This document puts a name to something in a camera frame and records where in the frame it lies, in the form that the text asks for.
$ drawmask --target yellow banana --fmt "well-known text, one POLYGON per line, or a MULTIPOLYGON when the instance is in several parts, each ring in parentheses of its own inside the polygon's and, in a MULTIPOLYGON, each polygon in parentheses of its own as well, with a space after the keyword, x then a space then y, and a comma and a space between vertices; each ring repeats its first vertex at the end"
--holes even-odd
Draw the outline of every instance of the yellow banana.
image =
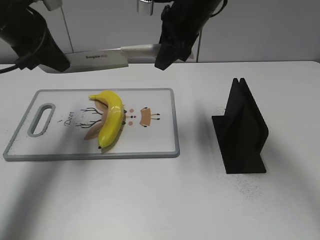
POLYGON ((108 106, 108 115, 98 136, 99 149, 110 146, 117 138, 124 120, 124 105, 120 97, 113 91, 103 91, 98 95, 90 95, 90 100, 97 100, 108 106))

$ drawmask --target table surface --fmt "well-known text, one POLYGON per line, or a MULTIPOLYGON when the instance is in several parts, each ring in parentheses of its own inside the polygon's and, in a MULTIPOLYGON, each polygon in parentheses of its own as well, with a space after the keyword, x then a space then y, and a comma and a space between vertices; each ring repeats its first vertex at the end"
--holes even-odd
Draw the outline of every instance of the table surface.
POLYGON ((172 88, 180 156, 0 161, 1 240, 319 240, 320 64, 151 64, 0 75, 0 152, 39 89, 172 88), (269 128, 266 174, 226 174, 211 116, 244 77, 269 128))

